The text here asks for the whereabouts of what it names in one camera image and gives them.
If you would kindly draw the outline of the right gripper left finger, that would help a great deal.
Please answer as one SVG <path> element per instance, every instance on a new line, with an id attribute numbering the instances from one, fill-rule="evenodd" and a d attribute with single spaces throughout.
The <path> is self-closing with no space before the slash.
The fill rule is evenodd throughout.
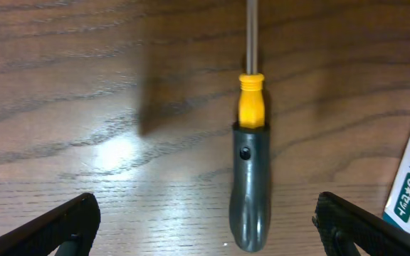
<path id="1" fill-rule="evenodd" d="M 98 202 L 83 193 L 0 236 L 0 255 L 88 256 L 99 225 Z"/>

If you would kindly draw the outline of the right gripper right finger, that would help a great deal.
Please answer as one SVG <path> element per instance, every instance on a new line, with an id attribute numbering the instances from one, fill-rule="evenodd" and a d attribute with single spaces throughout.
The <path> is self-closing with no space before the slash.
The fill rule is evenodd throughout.
<path id="1" fill-rule="evenodd" d="M 410 234 L 339 196 L 325 191 L 317 200 L 312 222 L 326 255 L 410 256 Z"/>

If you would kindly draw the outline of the yellow black screwdriver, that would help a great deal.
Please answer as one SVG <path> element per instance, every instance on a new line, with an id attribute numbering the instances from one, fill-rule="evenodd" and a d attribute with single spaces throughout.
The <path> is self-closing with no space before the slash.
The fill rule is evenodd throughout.
<path id="1" fill-rule="evenodd" d="M 270 128 L 258 69 L 258 0 L 246 2 L 246 72 L 239 76 L 238 120 L 233 125 L 233 188 L 229 224 L 246 252 L 263 249 L 270 226 Z"/>

